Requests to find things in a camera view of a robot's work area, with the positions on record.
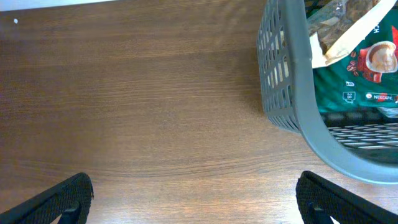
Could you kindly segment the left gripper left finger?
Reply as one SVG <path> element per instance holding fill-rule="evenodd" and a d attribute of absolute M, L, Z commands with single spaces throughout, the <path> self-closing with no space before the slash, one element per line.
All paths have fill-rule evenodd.
<path fill-rule="evenodd" d="M 90 177 L 80 172 L 1 214 L 1 223 L 85 224 L 93 200 Z"/>

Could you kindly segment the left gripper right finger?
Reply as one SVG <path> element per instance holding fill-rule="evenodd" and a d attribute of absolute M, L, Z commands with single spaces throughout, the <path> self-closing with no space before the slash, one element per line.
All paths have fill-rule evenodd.
<path fill-rule="evenodd" d="M 305 224 L 397 223 L 397 215 L 316 175 L 302 172 L 296 188 L 298 210 Z"/>

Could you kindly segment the green Nescafe coffee bag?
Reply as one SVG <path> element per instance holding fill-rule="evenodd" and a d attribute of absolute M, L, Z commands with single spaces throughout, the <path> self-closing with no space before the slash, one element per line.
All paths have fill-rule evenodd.
<path fill-rule="evenodd" d="M 375 108 L 397 118 L 397 10 L 390 10 L 351 53 L 313 70 L 320 113 Z"/>

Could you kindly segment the beige brown snack pouch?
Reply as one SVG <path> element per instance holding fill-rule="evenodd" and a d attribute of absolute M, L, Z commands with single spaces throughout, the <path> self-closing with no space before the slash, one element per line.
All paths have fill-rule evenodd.
<path fill-rule="evenodd" d="M 396 0 L 334 0 L 308 19 L 312 67 L 348 56 L 394 7 Z"/>

